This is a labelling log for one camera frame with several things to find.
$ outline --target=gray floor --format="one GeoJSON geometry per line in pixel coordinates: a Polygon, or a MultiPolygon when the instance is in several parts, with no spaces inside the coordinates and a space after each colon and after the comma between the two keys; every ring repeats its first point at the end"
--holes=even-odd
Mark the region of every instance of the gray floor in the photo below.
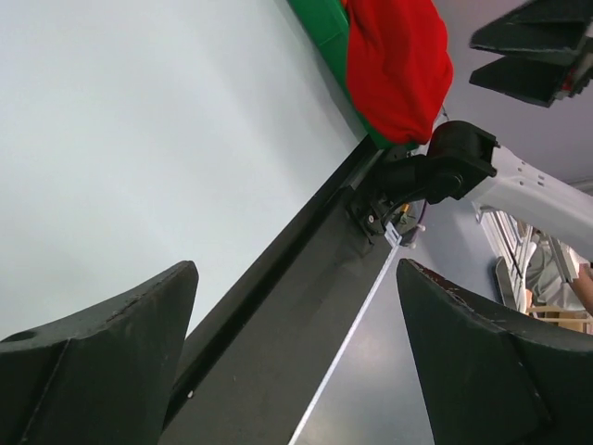
{"type": "Polygon", "coordinates": [[[291,444],[433,444],[397,294],[397,263],[413,258],[492,299],[495,256],[469,202],[430,208],[426,225],[416,249],[400,249],[385,265],[291,444]]]}

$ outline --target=person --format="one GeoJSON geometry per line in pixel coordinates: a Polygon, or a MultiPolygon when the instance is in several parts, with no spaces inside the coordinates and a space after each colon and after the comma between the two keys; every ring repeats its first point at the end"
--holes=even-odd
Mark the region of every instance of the person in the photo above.
{"type": "Polygon", "coordinates": [[[565,311],[587,311],[593,315],[593,273],[591,263],[567,248],[578,277],[564,283],[554,261],[548,241],[540,236],[534,239],[536,250],[529,261],[525,286],[534,300],[546,306],[556,306],[565,311]]]}

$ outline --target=red fabric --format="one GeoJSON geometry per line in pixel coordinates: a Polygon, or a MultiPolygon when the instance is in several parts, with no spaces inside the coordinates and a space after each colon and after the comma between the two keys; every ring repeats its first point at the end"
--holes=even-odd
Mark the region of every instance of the red fabric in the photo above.
{"type": "Polygon", "coordinates": [[[431,0],[342,0],[350,16],[347,88],[394,143],[425,144],[453,81],[447,28],[431,0]]]}

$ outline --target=green tray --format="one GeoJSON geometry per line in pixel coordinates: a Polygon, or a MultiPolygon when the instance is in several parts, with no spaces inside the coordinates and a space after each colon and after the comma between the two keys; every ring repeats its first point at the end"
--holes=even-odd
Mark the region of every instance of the green tray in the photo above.
{"type": "MultiPolygon", "coordinates": [[[[346,59],[348,48],[348,16],[340,0],[288,0],[313,43],[348,95],[346,88],[346,59]]],[[[359,113],[360,120],[379,149],[390,148],[394,143],[377,132],[359,113]]],[[[409,144],[410,149],[417,144],[409,144]]]]}

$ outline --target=white line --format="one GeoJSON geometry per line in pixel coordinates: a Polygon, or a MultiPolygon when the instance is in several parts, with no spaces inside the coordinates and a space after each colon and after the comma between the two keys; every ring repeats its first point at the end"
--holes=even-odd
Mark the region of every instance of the white line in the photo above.
{"type": "Polygon", "coordinates": [[[369,309],[369,306],[371,305],[371,301],[372,301],[372,298],[374,297],[374,294],[377,292],[377,289],[381,285],[381,282],[387,275],[387,271],[389,270],[389,267],[391,266],[393,259],[396,257],[396,253],[397,253],[397,248],[393,248],[391,250],[391,252],[389,253],[389,256],[387,257],[387,260],[385,260],[385,264],[383,265],[381,272],[379,273],[379,275],[377,276],[377,279],[375,280],[374,284],[372,285],[369,295],[367,295],[367,298],[364,300],[364,303],[362,303],[362,307],[360,308],[360,311],[359,311],[358,315],[356,316],[354,323],[352,324],[352,326],[350,326],[350,329],[348,330],[348,333],[346,334],[346,338],[344,338],[344,341],[342,342],[342,346],[340,346],[340,349],[338,350],[337,354],[335,355],[334,360],[332,361],[332,364],[330,365],[330,368],[327,370],[327,373],[325,373],[325,377],[323,378],[322,382],[320,383],[319,387],[317,388],[317,391],[315,392],[313,399],[311,400],[309,406],[307,407],[307,410],[303,414],[302,419],[300,419],[300,422],[298,423],[298,426],[296,427],[295,432],[293,433],[293,437],[288,442],[288,445],[295,445],[297,443],[298,437],[303,432],[303,429],[305,428],[305,425],[307,424],[307,422],[311,416],[311,413],[313,412],[313,409],[315,408],[315,405],[317,405],[317,402],[319,401],[320,397],[322,396],[323,391],[325,390],[325,387],[327,386],[327,382],[329,382],[330,378],[332,377],[332,374],[334,373],[334,370],[337,367],[338,362],[342,358],[342,355],[344,355],[344,351],[346,350],[346,347],[348,346],[350,339],[352,338],[352,336],[354,336],[354,332],[356,331],[357,327],[359,327],[360,320],[362,320],[364,313],[367,311],[367,309],[369,309]]]}

